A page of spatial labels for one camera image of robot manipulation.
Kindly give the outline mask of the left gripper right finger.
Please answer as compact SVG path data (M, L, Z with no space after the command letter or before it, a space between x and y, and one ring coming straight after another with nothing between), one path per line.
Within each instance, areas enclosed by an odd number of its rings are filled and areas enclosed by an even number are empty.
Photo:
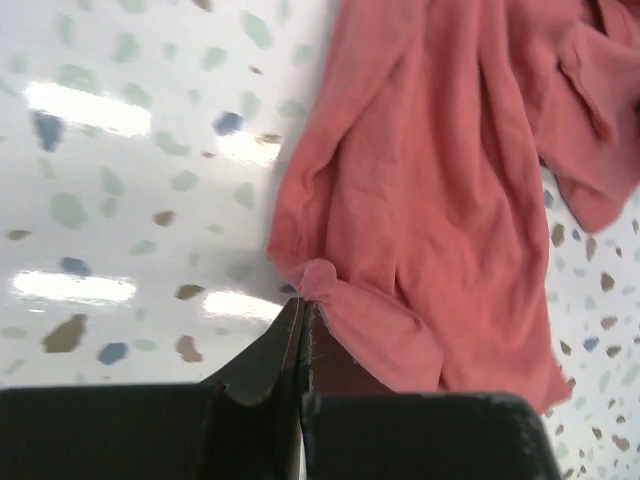
M506 393L391 392L309 303L300 420L309 479L558 479L539 415Z

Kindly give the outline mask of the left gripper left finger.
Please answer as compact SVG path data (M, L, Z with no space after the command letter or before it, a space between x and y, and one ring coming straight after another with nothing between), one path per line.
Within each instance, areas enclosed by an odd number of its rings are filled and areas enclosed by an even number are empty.
M305 303L198 383L10 388L5 479L292 479Z

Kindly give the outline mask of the salmon pink t shirt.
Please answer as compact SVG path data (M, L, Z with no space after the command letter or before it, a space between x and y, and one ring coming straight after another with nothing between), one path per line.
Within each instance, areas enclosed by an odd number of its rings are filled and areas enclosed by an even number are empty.
M639 185L635 1L346 1L268 246L397 392L569 396L551 348L550 169L581 227Z

